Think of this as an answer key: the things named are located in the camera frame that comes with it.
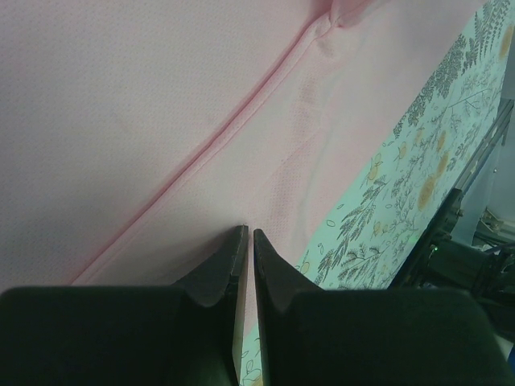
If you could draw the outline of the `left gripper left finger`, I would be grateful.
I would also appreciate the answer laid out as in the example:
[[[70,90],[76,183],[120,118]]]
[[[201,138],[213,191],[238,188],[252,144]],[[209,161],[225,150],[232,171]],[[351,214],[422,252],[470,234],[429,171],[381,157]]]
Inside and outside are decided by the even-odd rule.
[[[237,384],[248,246],[234,228],[171,285],[3,292],[2,384]]]

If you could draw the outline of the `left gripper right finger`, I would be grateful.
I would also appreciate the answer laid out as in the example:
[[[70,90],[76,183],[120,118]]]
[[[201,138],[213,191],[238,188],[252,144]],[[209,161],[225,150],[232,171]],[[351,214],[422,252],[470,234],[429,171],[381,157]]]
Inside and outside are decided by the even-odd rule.
[[[477,303],[442,289],[324,290],[253,233],[266,385],[506,385]]]

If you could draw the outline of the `pink t shirt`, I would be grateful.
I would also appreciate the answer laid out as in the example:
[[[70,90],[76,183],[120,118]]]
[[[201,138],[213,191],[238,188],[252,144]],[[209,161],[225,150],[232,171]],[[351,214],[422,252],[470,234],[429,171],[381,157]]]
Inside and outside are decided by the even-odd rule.
[[[1,287],[291,260],[479,1],[4,1]]]

